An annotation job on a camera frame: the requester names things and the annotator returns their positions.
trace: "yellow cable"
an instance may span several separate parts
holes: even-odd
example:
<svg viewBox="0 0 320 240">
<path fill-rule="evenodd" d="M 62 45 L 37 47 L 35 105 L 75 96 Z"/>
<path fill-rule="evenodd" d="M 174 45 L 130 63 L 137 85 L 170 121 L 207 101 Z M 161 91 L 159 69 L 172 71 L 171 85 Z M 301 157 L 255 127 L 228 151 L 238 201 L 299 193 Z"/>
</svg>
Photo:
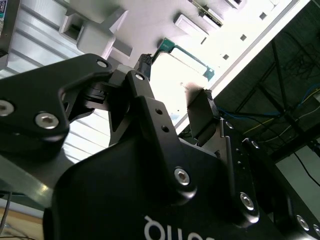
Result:
<svg viewBox="0 0 320 240">
<path fill-rule="evenodd" d="M 254 126 L 253 128 L 250 128 L 248 131 L 245 131 L 243 134 L 247 134 L 248 132 L 250 132 L 250 131 L 252 131 L 252 130 L 254 130 L 254 129 L 256 129 L 256 128 L 262 126 L 263 124 L 266 124 L 266 123 L 268 123 L 268 122 L 270 122 L 270 121 L 272 121 L 272 120 L 274 120 L 274 118 L 271 118 L 271 119 L 269 119 L 269 120 L 267 120 L 267 121 L 264 121 L 262 124 L 259 124 L 259 125 L 257 125 L 257 126 Z"/>
<path fill-rule="evenodd" d="M 320 88 L 319 88 L 319 89 L 316 89 L 316 90 L 315 90 L 313 93 L 311 93 L 305 100 L 303 100 L 302 104 L 303 104 L 305 101 L 307 101 L 309 98 L 311 98 L 313 95 L 315 95 L 317 92 L 319 92 L 319 91 L 320 91 Z M 254 130 L 254 129 L 256 129 L 256 128 L 262 126 L 263 124 L 266 124 L 266 123 L 268 123 L 268 122 L 270 122 L 270 121 L 272 121 L 272 120 L 274 120 L 274 118 L 271 118 L 271 119 L 269 119 L 269 120 L 267 120 L 267 121 L 264 121 L 262 124 L 259 124 L 259 125 L 257 125 L 257 126 L 254 126 L 253 128 L 250 128 L 248 131 L 245 131 L 243 134 L 247 134 L 248 132 L 251 132 L 252 130 Z"/>
<path fill-rule="evenodd" d="M 303 100 L 302 104 L 307 101 L 309 98 L 311 98 L 313 95 L 315 95 L 317 92 L 320 91 L 320 88 L 319 89 L 316 89 L 313 93 L 311 93 L 305 100 Z"/>
</svg>

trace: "white printed logo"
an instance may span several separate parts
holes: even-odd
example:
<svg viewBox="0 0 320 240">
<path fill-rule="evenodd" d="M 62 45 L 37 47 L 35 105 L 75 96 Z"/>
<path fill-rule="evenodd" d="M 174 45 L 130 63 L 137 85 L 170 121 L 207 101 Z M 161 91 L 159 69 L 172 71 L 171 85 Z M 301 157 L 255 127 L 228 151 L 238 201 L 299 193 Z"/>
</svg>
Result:
<svg viewBox="0 0 320 240">
<path fill-rule="evenodd" d="M 146 240 L 165 240 L 166 239 L 165 229 L 162 227 L 162 225 L 159 222 L 152 220 L 148 216 L 145 216 L 144 219 L 148 221 L 144 226 L 144 236 Z M 159 239 L 151 238 L 150 232 L 149 232 L 151 227 L 157 227 L 159 229 L 160 231 Z M 171 226 L 167 225 L 166 229 L 167 229 L 167 240 L 172 240 Z M 178 240 L 183 240 L 182 230 L 180 228 L 178 228 Z M 188 235 L 187 240 L 203 240 L 203 238 L 199 234 L 195 232 L 191 232 Z M 215 239 L 211 237 L 207 237 L 205 240 L 215 240 Z"/>
</svg>

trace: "green circuit board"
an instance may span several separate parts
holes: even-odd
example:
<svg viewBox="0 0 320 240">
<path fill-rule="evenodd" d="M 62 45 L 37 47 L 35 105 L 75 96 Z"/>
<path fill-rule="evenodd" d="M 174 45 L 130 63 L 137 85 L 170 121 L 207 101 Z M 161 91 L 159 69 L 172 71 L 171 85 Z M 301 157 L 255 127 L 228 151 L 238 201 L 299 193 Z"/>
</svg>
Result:
<svg viewBox="0 0 320 240">
<path fill-rule="evenodd" d="M 182 47 L 176 45 L 173 41 L 169 40 L 168 38 L 165 38 L 163 40 L 163 42 L 161 43 L 160 47 L 158 48 L 158 50 L 155 52 L 153 58 L 152 58 L 152 62 L 154 62 L 157 58 L 157 56 L 160 53 L 168 53 L 170 54 L 172 52 L 173 49 L 179 49 L 180 51 L 182 51 L 184 54 L 188 55 L 190 58 L 194 59 L 195 61 L 197 61 L 198 63 L 200 63 L 201 65 L 206 67 L 206 72 L 203 74 L 203 76 L 205 78 L 208 79 L 208 81 L 210 81 L 212 79 L 212 77 L 215 75 L 215 71 L 210 68 L 209 66 L 205 65 L 202 61 L 200 61 L 198 58 L 196 58 L 195 56 L 193 56 L 192 54 L 190 54 L 189 52 L 187 52 L 186 50 L 184 50 Z"/>
</svg>

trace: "white wall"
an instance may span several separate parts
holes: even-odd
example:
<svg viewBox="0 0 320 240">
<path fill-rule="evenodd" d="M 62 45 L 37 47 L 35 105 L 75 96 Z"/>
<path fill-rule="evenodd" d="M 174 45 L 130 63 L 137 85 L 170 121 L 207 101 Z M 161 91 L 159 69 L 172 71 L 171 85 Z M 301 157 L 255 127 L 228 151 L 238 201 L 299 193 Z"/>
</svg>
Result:
<svg viewBox="0 0 320 240">
<path fill-rule="evenodd" d="M 303 161 L 310 175 L 320 183 L 320 158 L 307 146 L 296 154 Z M 277 163 L 277 167 L 320 221 L 320 187 L 307 175 L 294 154 Z"/>
</svg>

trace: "wooden surface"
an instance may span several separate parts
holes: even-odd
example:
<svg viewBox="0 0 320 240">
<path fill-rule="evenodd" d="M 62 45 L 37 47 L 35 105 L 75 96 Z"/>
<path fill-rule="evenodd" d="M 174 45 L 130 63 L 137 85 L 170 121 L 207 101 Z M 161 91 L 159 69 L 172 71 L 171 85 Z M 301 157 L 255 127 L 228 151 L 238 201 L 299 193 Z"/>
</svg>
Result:
<svg viewBox="0 0 320 240">
<path fill-rule="evenodd" d="M 5 210 L 4 208 L 0 208 L 0 217 L 3 216 L 4 210 Z M 44 239 L 41 218 L 36 218 L 33 216 L 29 216 L 23 213 L 10 210 L 6 218 L 6 223 L 9 224 L 11 227 L 10 228 L 5 227 L 3 229 L 1 237 L 4 237 L 4 236 L 25 237 L 27 235 L 28 237 L 36 240 Z"/>
</svg>

